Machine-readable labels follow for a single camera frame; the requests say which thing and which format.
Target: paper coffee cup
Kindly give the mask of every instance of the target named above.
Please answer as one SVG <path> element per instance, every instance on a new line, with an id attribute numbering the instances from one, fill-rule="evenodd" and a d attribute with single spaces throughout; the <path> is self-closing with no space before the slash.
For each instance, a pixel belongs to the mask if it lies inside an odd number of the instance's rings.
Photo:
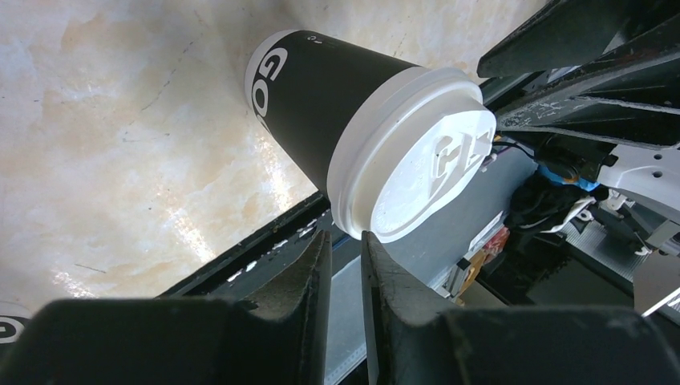
<path id="1" fill-rule="evenodd" d="M 339 228 L 395 241 L 457 197 L 492 148 L 496 119 L 454 68 L 431 70 L 307 30 L 253 53 L 255 116 L 330 199 Z"/>

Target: black cable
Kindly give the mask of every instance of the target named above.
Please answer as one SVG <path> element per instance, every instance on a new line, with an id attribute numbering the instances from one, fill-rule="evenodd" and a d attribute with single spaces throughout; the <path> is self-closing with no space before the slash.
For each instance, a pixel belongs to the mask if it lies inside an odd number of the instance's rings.
<path id="1" fill-rule="evenodd" d="M 527 150 L 524 149 L 524 147 L 520 146 L 520 145 L 517 144 L 517 143 L 499 141 L 499 142 L 493 142 L 493 145 L 494 145 L 494 146 L 505 146 L 505 147 L 517 148 L 518 150 L 521 150 L 524 154 L 526 154 L 526 156 L 528 156 L 529 159 L 535 160 L 535 158 L 534 158 L 533 155 L 531 155 L 530 153 L 528 153 Z"/>

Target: cup lid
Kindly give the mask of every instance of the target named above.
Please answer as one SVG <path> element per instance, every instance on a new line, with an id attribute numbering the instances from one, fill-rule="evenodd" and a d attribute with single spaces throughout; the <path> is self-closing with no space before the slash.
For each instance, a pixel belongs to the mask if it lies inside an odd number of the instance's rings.
<path id="1" fill-rule="evenodd" d="M 330 162 L 338 227 L 396 241 L 456 198 L 491 152 L 496 118 L 462 71 L 405 70 L 348 124 Z"/>

